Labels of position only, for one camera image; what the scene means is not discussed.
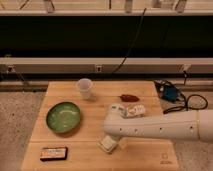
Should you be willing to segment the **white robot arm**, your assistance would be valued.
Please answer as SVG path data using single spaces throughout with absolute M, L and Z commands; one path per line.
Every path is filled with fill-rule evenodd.
M 109 136 L 202 141 L 213 143 L 213 110 L 123 118 L 124 107 L 111 105 L 103 123 Z

